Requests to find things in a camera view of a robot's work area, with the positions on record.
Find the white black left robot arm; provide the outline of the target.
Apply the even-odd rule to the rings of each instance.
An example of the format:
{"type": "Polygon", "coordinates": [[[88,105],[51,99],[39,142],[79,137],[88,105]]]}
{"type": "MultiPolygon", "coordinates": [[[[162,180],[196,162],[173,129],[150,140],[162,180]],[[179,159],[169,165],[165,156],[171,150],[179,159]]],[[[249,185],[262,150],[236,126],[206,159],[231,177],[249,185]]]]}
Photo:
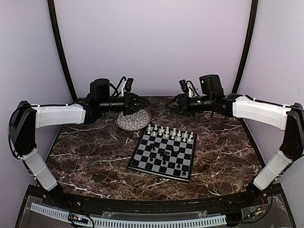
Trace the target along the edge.
{"type": "Polygon", "coordinates": [[[39,143],[48,142],[51,149],[55,134],[63,125],[92,124],[105,113],[134,114],[150,102],[127,92],[123,96],[101,97],[89,93],[70,104],[30,104],[21,101],[8,123],[8,141],[13,156],[23,161],[30,175],[37,180],[48,199],[57,207],[67,203],[67,196],[46,164],[47,152],[40,152],[39,143]]]}

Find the black white chess board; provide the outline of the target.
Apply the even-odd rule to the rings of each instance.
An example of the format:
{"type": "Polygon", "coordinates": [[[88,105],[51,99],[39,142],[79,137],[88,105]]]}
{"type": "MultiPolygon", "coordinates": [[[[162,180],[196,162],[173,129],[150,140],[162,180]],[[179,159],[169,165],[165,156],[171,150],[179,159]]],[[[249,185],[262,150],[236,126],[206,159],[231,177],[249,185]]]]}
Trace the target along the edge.
{"type": "Polygon", "coordinates": [[[189,183],[197,134],[149,124],[129,160],[128,168],[189,183]]]}

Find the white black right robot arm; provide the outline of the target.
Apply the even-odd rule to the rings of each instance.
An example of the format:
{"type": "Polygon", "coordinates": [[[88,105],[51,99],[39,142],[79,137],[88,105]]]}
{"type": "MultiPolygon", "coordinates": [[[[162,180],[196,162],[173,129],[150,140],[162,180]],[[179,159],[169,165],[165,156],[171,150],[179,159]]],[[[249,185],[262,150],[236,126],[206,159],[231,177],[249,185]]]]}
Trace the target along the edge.
{"type": "Polygon", "coordinates": [[[284,133],[278,152],[252,180],[253,188],[243,194],[242,201],[247,206],[253,206],[260,200],[260,190],[265,190],[304,155],[304,110],[299,103],[274,104],[240,94],[213,94],[198,97],[179,94],[173,97],[165,107],[183,115],[210,111],[271,126],[284,133]]]}

